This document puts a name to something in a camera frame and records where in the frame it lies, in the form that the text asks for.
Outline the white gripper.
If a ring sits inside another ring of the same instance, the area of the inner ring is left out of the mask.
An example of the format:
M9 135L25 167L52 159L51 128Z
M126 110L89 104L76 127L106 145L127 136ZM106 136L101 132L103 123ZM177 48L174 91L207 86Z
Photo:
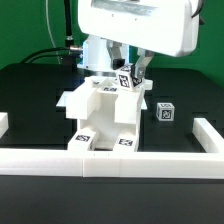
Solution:
M199 11L200 0L78 0L78 23L83 33L108 39L113 70L125 64L121 43L139 47L133 75L143 78L153 52L186 56L195 50Z

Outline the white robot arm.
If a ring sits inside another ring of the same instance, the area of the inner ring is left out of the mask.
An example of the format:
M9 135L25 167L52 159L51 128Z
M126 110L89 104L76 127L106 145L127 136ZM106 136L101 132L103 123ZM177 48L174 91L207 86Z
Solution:
M137 66L154 53L182 57L195 50L203 0L78 0L78 24L88 35L82 67L111 72L139 49Z

